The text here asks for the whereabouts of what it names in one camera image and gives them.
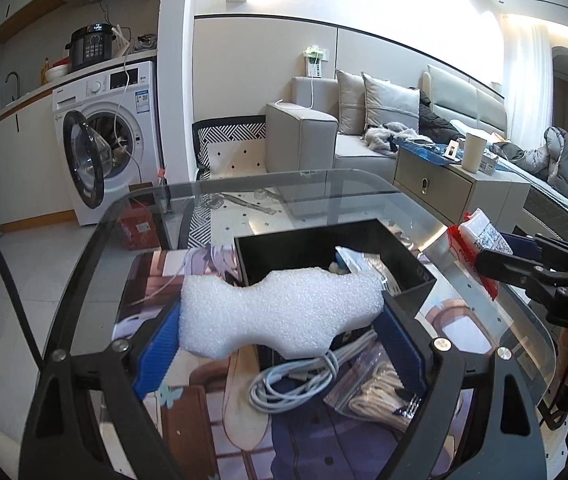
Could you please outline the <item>red-edged white gauze packet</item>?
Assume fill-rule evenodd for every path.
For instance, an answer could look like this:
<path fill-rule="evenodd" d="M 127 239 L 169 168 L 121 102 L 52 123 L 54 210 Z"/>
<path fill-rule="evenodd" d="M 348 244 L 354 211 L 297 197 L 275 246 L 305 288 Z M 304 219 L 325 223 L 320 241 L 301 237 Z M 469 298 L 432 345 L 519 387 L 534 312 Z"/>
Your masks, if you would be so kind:
<path fill-rule="evenodd" d="M 476 269 L 476 261 L 482 250 L 514 255 L 512 247 L 506 242 L 504 236 L 495 229 L 488 216 L 480 208 L 472 214 L 465 212 L 462 223 L 449 226 L 446 236 L 448 247 L 453 254 L 494 300 L 498 294 L 497 281 L 480 275 Z"/>

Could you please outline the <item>white printed packet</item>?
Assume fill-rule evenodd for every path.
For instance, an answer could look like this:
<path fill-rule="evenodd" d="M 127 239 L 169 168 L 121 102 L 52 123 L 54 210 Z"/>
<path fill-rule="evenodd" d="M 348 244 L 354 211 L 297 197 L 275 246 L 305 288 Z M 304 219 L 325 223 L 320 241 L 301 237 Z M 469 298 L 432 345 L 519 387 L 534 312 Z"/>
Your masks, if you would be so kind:
<path fill-rule="evenodd" d="M 357 252 L 348 247 L 335 247 L 335 261 L 329 267 L 351 273 L 375 270 L 385 280 L 390 281 L 392 278 L 395 278 L 390 269 L 384 264 L 380 255 L 370 254 L 369 252 Z"/>

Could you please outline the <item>white foam block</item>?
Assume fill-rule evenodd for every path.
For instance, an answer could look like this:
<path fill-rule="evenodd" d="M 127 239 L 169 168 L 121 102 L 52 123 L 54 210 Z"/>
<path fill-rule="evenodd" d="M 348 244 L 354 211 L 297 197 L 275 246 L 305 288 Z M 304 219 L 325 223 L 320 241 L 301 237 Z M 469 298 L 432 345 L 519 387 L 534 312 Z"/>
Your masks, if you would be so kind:
<path fill-rule="evenodd" d="M 337 335 L 377 318 L 383 290 L 374 271 L 272 271 L 248 287 L 215 275 L 188 275 L 181 290 L 179 347 L 213 360 L 249 344 L 269 347 L 286 360 L 316 358 Z"/>

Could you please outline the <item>grey jacket on bed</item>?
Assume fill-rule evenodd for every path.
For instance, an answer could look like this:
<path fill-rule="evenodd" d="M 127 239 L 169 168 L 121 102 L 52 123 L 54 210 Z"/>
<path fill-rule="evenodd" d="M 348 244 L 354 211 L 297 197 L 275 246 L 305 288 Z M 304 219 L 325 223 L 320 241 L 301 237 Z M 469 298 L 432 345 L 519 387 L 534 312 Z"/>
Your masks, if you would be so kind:
<path fill-rule="evenodd" d="M 496 142 L 490 150 L 568 198 L 568 132 L 549 127 L 541 146 L 523 150 L 512 142 Z"/>

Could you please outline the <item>beige drawer cabinet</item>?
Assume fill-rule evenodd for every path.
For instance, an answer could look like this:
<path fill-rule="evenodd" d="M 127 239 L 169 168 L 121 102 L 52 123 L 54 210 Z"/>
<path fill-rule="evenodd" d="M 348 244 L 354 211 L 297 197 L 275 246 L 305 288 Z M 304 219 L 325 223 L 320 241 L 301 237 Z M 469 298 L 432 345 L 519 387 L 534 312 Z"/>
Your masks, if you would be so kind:
<path fill-rule="evenodd" d="M 512 233 L 523 212 L 530 184 L 509 171 L 475 174 L 459 164 L 438 166 L 399 149 L 393 184 L 447 226 L 481 209 L 499 231 Z"/>

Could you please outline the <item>cream paper cup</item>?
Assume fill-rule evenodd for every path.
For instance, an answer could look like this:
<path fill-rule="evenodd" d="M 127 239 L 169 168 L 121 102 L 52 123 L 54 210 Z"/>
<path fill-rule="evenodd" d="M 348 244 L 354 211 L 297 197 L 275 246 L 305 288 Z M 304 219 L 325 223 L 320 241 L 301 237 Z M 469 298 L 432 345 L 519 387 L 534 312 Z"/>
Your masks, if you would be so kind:
<path fill-rule="evenodd" d="M 484 136 L 468 132 L 465 136 L 464 149 L 462 150 L 462 169 L 473 174 L 477 172 L 485 147 L 486 139 Z"/>

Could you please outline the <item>adidas bag of laces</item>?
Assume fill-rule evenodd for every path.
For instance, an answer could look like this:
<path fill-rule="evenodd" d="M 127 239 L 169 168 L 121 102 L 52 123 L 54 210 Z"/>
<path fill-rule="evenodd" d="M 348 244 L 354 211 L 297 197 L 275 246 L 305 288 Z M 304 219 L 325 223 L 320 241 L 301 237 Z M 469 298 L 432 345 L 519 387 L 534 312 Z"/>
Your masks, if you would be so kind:
<path fill-rule="evenodd" d="M 404 387 L 384 347 L 374 342 L 349 364 L 324 403 L 342 416 L 404 432 L 421 397 Z"/>

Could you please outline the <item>grey cushion right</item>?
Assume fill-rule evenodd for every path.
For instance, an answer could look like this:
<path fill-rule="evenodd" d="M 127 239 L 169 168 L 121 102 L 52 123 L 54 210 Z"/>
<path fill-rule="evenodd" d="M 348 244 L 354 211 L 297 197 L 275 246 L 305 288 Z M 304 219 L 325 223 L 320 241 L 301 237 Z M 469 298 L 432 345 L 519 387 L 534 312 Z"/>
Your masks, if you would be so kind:
<path fill-rule="evenodd" d="M 418 130 L 421 95 L 417 89 L 404 88 L 366 73 L 362 78 L 366 126 L 381 127 L 389 122 L 399 122 Z"/>

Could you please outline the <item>grey cushion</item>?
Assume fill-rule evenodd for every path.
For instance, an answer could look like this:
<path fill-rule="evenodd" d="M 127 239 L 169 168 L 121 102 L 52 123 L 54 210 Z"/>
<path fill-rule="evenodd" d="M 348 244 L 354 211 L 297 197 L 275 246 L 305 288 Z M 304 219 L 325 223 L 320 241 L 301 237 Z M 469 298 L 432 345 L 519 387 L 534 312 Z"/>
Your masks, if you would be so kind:
<path fill-rule="evenodd" d="M 418 130 L 421 95 L 417 89 L 404 88 L 366 73 L 362 78 L 366 126 L 381 127 L 389 122 L 399 122 Z"/>
<path fill-rule="evenodd" d="M 338 82 L 339 131 L 361 136 L 365 122 L 365 84 L 361 75 L 336 70 Z"/>

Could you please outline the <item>grey cushion left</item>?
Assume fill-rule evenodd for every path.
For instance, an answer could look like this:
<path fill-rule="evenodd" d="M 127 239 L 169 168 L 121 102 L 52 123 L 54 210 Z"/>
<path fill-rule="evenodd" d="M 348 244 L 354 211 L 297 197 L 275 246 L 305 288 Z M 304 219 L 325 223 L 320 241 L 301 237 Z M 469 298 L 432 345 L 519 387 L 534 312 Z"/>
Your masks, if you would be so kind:
<path fill-rule="evenodd" d="M 339 131 L 361 136 L 365 122 L 365 84 L 361 75 L 336 70 L 338 82 Z"/>

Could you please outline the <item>beige sofa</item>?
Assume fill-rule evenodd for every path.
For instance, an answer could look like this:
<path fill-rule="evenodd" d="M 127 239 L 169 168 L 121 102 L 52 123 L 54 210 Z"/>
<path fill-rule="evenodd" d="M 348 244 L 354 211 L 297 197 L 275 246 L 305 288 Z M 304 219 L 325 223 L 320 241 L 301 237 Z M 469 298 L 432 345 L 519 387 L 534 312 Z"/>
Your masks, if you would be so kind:
<path fill-rule="evenodd" d="M 356 169 L 393 181 L 395 156 L 371 151 L 361 136 L 340 131 L 337 80 L 295 77 L 290 85 L 288 102 L 265 107 L 268 172 Z"/>

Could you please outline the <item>black cardboard box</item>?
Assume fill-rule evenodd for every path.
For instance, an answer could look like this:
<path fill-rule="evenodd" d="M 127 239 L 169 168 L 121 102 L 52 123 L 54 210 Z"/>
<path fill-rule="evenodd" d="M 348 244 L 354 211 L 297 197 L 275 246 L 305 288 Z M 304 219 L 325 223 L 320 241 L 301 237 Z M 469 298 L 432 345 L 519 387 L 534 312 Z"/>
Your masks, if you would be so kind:
<path fill-rule="evenodd" d="M 395 301 L 410 315 L 436 285 L 425 264 L 376 219 L 237 237 L 235 249 L 245 285 L 272 271 L 327 270 L 333 263 L 352 272 L 379 268 L 390 285 L 399 286 Z"/>

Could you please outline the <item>white washing machine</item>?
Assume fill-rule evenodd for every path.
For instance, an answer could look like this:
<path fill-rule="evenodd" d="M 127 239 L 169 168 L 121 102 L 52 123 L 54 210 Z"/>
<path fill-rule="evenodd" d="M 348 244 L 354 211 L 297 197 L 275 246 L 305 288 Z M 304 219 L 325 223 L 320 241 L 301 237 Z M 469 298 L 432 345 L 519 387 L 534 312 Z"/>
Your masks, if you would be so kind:
<path fill-rule="evenodd" d="M 63 174 L 80 226 L 98 223 L 132 188 L 161 180 L 155 75 L 155 63 L 145 60 L 53 91 Z"/>

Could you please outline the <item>patterned black white chair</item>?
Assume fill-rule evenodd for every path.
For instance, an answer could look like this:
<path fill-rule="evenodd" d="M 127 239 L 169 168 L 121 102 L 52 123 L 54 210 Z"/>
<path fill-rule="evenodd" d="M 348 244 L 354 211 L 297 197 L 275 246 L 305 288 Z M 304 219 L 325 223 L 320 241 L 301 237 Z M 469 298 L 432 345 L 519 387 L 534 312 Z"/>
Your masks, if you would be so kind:
<path fill-rule="evenodd" d="M 265 174 L 265 116 L 199 120 L 192 125 L 197 179 Z"/>

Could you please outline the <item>black pressure cooker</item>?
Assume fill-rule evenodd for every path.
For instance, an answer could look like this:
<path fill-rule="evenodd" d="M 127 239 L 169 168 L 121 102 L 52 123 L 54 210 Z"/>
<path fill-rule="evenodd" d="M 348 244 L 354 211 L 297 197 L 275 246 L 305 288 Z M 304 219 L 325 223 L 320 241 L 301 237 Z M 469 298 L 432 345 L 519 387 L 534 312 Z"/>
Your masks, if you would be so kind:
<path fill-rule="evenodd" d="M 113 54 L 113 26 L 94 23 L 75 30 L 65 49 L 69 56 L 69 70 L 83 68 L 109 60 Z"/>

